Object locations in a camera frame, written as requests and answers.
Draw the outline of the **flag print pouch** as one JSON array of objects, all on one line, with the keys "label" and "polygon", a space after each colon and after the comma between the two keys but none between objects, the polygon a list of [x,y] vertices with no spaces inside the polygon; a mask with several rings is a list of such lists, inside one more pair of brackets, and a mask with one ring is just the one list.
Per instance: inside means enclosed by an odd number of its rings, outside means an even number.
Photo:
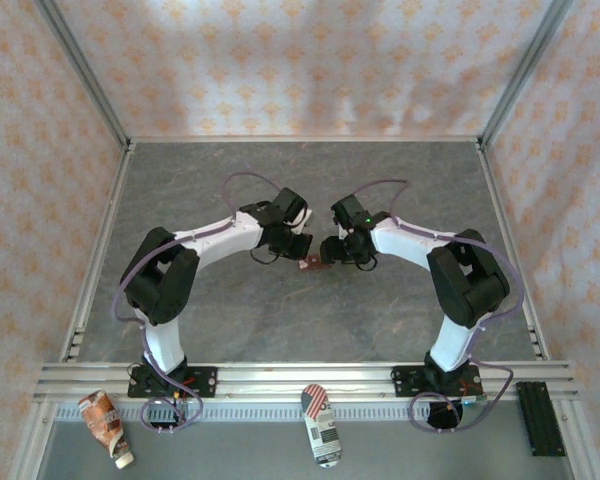
[{"label": "flag print pouch", "polygon": [[342,445],[326,390],[318,384],[306,386],[301,409],[316,464],[325,469],[335,467],[342,457]]}]

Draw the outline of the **orange patterned white curtain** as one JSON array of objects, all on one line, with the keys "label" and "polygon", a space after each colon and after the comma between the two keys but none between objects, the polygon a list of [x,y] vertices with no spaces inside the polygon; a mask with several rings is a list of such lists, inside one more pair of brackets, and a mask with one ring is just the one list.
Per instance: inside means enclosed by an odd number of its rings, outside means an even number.
[{"label": "orange patterned white curtain", "polygon": [[478,135],[551,0],[53,0],[131,137]]},{"label": "orange patterned white curtain", "polygon": [[487,153],[550,355],[600,458],[600,0],[573,0]]},{"label": "orange patterned white curtain", "polygon": [[0,480],[60,353],[120,154],[34,0],[0,0]]}]

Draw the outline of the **black ribbed strip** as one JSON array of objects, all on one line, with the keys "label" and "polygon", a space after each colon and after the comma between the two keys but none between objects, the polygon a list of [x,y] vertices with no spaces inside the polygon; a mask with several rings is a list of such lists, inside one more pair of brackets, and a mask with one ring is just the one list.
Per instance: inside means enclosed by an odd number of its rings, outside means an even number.
[{"label": "black ribbed strip", "polygon": [[517,382],[516,392],[532,455],[565,457],[566,449],[547,384]]}]

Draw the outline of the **brown squeeze bottle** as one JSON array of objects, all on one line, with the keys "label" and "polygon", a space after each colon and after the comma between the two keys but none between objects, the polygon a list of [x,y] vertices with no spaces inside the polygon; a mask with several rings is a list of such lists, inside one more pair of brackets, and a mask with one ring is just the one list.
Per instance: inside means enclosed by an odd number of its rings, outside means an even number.
[{"label": "brown squeeze bottle", "polygon": [[117,469],[135,458],[125,437],[119,411],[104,390],[96,390],[78,403],[79,412],[92,436],[107,450]]}]

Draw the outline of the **aluminium table edge rail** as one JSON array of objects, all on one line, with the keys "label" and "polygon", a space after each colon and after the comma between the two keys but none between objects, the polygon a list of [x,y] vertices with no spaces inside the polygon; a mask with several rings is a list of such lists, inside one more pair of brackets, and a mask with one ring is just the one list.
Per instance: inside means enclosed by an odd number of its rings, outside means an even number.
[{"label": "aluminium table edge rail", "polygon": [[102,265],[111,238],[111,231],[115,223],[120,198],[124,190],[130,159],[134,151],[134,142],[131,142],[122,151],[117,171],[112,180],[109,196],[105,202],[105,209],[99,225],[98,235],[60,349],[58,357],[60,363],[73,362],[78,356],[80,347],[78,344],[74,343],[74,340],[76,337],[81,337],[84,334],[89,320],[89,314],[101,275]]},{"label": "aluminium table edge rail", "polygon": [[212,136],[135,136],[130,144],[157,143],[325,143],[325,142],[371,142],[371,143],[479,143],[480,138],[471,135],[451,136],[311,136],[311,135],[212,135]]},{"label": "aluminium table edge rail", "polygon": [[532,295],[529,292],[528,282],[526,281],[524,272],[519,261],[518,251],[516,249],[514,238],[512,235],[511,225],[509,220],[507,219],[504,204],[502,202],[501,196],[499,195],[496,179],[494,177],[492,168],[489,164],[485,148],[479,140],[475,142],[475,148],[486,179],[490,197],[494,205],[495,214],[498,220],[499,228],[502,234],[508,258],[511,261],[514,268],[516,269],[516,272],[520,276],[520,282],[522,284],[521,289],[525,295],[525,299],[522,303],[521,309],[527,323],[527,329],[529,331],[529,337],[532,343],[532,347],[534,349],[534,354],[538,361],[549,361],[551,360],[551,354],[549,352],[547,342],[545,340],[541,328],[541,324],[533,302]]}]

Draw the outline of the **wide aluminium frame rail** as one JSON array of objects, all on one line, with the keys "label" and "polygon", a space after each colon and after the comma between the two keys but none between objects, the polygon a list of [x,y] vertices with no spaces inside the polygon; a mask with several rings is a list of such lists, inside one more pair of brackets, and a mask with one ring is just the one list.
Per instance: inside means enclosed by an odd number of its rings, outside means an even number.
[{"label": "wide aluminium frame rail", "polygon": [[[392,362],[370,363],[224,363],[217,366],[212,402],[290,403],[310,384],[325,388],[334,402],[399,402],[390,378]],[[39,402],[76,401],[103,389],[116,399],[127,398],[128,371],[123,363],[51,363],[42,368],[33,399]],[[484,395],[515,397],[516,383],[545,382],[550,397],[572,399],[582,390],[571,366],[560,361],[496,361],[481,366]]]}]

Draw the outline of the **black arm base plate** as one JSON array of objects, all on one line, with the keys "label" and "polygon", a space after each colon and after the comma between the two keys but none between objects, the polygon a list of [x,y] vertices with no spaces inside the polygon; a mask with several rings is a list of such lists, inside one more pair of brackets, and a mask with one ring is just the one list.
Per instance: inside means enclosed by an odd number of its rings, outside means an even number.
[{"label": "black arm base plate", "polygon": [[[151,366],[134,364],[128,371],[127,396],[130,398],[173,397],[175,393],[190,397],[182,388],[162,378]],[[180,365],[168,376],[197,393],[201,398],[213,398],[218,368],[214,366]]]},{"label": "black arm base plate", "polygon": [[446,397],[471,397],[484,394],[481,375],[475,365],[465,364],[452,372],[429,365],[395,366],[390,378],[397,397],[441,394]]}]

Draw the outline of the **aluminium frame post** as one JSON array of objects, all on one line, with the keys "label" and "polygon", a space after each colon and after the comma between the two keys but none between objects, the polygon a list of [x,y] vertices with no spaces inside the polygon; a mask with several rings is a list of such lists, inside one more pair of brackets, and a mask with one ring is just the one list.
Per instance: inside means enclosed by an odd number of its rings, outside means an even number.
[{"label": "aluminium frame post", "polygon": [[66,58],[78,76],[89,98],[99,112],[107,129],[123,150],[131,140],[109,101],[97,75],[79,45],[69,23],[56,0],[33,0],[33,3],[58,41]]},{"label": "aluminium frame post", "polygon": [[573,2],[574,0],[551,0],[482,134],[477,138],[480,151],[485,151],[495,140]]}]

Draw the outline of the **aluminium frame beam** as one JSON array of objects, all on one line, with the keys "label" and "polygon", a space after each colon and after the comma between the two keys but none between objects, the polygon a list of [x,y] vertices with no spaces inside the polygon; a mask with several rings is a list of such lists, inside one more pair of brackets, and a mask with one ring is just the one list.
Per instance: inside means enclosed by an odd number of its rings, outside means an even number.
[{"label": "aluminium frame beam", "polygon": [[552,402],[574,480],[600,480],[597,453],[584,407],[580,400]]},{"label": "aluminium frame beam", "polygon": [[34,402],[27,414],[7,480],[36,480],[57,412],[54,402]]}]

